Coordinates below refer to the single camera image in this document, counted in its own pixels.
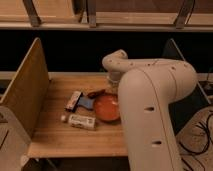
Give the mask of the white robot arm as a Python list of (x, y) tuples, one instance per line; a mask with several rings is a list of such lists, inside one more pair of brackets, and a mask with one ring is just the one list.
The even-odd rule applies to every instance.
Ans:
[(169, 105), (197, 84), (191, 64), (173, 59), (130, 59), (117, 50), (102, 59), (118, 86), (119, 112), (131, 171), (183, 171)]

